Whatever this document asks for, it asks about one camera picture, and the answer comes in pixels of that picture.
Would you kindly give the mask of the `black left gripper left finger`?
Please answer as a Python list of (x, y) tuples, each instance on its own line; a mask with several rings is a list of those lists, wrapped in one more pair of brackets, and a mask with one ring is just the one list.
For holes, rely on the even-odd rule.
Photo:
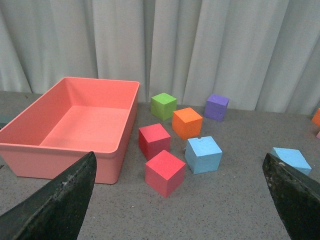
[(92, 196), (97, 159), (89, 152), (0, 217), (2, 240), (75, 240)]

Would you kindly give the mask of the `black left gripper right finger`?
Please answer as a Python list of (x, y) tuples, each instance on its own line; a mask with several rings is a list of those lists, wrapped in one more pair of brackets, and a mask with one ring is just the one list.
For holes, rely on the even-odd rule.
[(263, 174), (278, 215), (292, 240), (320, 238), (320, 183), (267, 153)]

